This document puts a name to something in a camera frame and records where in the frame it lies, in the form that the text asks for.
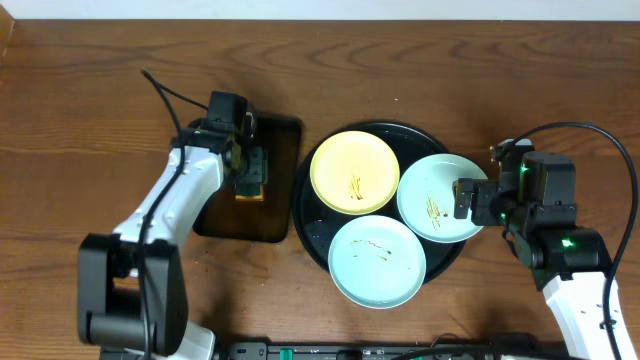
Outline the light green plate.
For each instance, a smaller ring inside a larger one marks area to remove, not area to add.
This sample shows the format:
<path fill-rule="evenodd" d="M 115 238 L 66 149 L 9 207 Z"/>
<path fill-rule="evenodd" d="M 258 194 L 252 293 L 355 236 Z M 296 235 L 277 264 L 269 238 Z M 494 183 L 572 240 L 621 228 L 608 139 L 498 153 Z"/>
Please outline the light green plate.
<path fill-rule="evenodd" d="M 403 223 L 381 215 L 357 217 L 333 237 L 328 266 L 352 302 L 383 310 L 408 302 L 421 288 L 427 260 L 421 242 Z"/>
<path fill-rule="evenodd" d="M 436 154 L 412 164 L 402 175 L 396 201 L 405 224 L 428 241 L 452 244 L 477 234 L 471 215 L 454 217 L 454 182 L 459 178 L 487 180 L 471 160 L 454 154 Z"/>

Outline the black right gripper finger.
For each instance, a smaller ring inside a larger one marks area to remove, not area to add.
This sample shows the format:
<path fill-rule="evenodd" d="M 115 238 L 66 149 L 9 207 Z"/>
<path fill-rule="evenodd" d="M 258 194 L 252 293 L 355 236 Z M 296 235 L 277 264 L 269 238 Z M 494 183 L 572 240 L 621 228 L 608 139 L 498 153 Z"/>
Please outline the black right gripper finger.
<path fill-rule="evenodd" d="M 455 199 L 454 218 L 467 219 L 472 208 L 473 200 L 471 197 L 461 197 Z"/>
<path fill-rule="evenodd" d="M 453 182 L 455 199 L 471 198 L 474 193 L 475 180 L 471 178 L 459 178 Z"/>

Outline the green and orange sponge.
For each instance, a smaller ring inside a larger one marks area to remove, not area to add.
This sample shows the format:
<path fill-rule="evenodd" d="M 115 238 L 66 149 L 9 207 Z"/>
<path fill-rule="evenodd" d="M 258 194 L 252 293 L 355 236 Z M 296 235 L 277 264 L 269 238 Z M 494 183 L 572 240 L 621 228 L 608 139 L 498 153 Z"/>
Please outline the green and orange sponge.
<path fill-rule="evenodd" d="M 235 196 L 237 201 L 263 201 L 263 184 L 237 184 L 235 186 Z"/>

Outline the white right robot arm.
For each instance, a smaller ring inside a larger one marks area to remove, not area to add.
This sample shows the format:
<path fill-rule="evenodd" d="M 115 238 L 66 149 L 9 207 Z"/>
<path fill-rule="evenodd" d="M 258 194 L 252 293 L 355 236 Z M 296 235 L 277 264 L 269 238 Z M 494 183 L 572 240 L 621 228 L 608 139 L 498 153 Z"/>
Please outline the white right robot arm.
<path fill-rule="evenodd" d="M 496 180 L 454 181 L 455 218 L 502 228 L 512 252 L 531 270 L 570 356 L 635 358 L 618 287 L 605 285 L 613 268 L 605 242 L 576 223 L 573 162 L 527 146 L 502 161 L 500 170 Z"/>

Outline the light green plate front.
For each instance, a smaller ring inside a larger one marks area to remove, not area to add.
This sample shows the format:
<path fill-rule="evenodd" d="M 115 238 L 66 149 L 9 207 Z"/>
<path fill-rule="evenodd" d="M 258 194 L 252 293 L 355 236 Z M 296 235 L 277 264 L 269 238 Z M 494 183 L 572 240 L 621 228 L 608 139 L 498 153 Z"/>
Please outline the light green plate front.
<path fill-rule="evenodd" d="M 421 288 L 427 260 L 421 242 L 403 223 L 381 215 L 357 217 L 333 237 L 328 266 L 352 302 L 383 310 L 408 302 Z"/>

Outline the yellow plate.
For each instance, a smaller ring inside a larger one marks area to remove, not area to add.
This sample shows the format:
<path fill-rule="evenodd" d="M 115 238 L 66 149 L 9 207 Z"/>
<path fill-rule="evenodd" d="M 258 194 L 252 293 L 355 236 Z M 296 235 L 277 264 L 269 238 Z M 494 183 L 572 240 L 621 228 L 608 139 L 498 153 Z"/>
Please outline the yellow plate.
<path fill-rule="evenodd" d="M 336 133 L 317 147 L 309 177 L 315 194 L 330 209 L 364 215 L 381 209 L 394 196 L 400 166 L 380 137 L 351 130 Z"/>

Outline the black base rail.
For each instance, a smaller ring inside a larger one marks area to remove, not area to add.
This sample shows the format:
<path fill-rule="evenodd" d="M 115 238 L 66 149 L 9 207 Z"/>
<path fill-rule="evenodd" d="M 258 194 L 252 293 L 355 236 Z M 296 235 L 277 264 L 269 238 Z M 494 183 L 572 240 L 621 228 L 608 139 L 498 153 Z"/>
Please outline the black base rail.
<path fill-rule="evenodd" d="M 268 345 L 239 342 L 215 346 L 212 353 L 170 356 L 152 355 L 151 359 L 208 360 L 455 360 L 455 359 L 571 359 L 568 354 L 542 349 L 499 348 L 461 344 L 436 344 L 431 347 L 355 346 L 355 345 Z"/>

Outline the black round tray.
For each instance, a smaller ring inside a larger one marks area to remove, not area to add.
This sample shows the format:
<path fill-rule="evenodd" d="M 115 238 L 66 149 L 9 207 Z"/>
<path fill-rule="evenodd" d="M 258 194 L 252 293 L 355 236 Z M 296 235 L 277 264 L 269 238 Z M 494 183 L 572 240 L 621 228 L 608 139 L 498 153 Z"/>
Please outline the black round tray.
<path fill-rule="evenodd" d="M 401 122 L 366 121 L 340 130 L 363 131 L 381 138 L 396 154 L 402 172 L 424 157 L 449 152 L 434 136 Z M 291 211 L 296 232 L 305 250 L 321 269 L 328 271 L 328 253 L 332 239 L 353 217 L 330 209 L 315 194 L 310 180 L 310 165 L 314 154 L 314 151 L 310 151 L 297 170 Z M 463 241 L 443 244 L 424 237 L 420 237 L 419 241 L 426 256 L 426 283 L 452 265 L 465 245 Z"/>

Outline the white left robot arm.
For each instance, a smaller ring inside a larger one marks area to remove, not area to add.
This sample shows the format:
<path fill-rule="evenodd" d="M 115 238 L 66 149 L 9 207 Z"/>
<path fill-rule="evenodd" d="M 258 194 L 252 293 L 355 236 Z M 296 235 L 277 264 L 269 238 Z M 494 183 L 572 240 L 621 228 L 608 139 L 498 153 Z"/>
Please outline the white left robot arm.
<path fill-rule="evenodd" d="M 78 252 L 79 339 L 138 359 L 211 359 L 214 333 L 188 319 L 180 254 L 199 213 L 226 181 L 265 161 L 257 120 L 199 119 L 173 138 L 165 169 L 110 234 Z"/>

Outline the black rectangular water tray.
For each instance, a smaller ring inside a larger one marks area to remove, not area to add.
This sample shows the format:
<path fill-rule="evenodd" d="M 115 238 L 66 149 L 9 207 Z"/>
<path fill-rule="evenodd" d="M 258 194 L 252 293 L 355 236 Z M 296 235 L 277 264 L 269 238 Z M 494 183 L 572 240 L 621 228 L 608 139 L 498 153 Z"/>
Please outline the black rectangular water tray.
<path fill-rule="evenodd" d="M 205 203 L 193 224 L 196 234 L 211 238 L 277 243 L 288 232 L 302 122 L 262 114 L 253 140 L 267 153 L 268 178 L 263 201 L 237 201 L 235 186 L 223 183 Z"/>

